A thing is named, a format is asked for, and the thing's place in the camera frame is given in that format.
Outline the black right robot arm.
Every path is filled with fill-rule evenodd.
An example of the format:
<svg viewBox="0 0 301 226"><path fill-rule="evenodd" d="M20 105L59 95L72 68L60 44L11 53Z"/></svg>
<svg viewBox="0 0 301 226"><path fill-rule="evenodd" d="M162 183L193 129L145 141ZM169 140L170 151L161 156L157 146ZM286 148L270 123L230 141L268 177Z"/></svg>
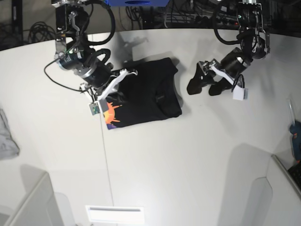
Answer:
<svg viewBox="0 0 301 226"><path fill-rule="evenodd" d="M92 102L108 98L125 102L120 83L128 75L137 75L137 70L114 70L113 64L108 61L111 51L94 48L108 43L115 34L116 22L110 5L103 0L53 0L51 4L55 7L56 17L55 55L52 63L57 63L62 70L73 71L84 80L80 88L69 90L87 93ZM111 31L103 41L88 39L87 28L92 13L84 10L87 5L100 5L109 14Z"/></svg>

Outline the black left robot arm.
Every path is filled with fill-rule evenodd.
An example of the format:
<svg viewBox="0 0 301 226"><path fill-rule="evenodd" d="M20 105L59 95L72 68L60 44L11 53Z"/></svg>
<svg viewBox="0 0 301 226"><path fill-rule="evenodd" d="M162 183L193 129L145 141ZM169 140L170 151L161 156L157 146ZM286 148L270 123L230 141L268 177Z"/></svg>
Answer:
<svg viewBox="0 0 301 226"><path fill-rule="evenodd" d="M210 96L230 90L234 100L243 101L248 95L243 72L255 59L263 59L270 53L270 35L264 22L262 4L256 0L239 0L236 4L239 34L236 40L224 40L217 27L217 15L224 3L221 0L213 11L214 34L221 43L239 47L235 47L221 61L199 61L187 92L196 95L209 86Z"/></svg>

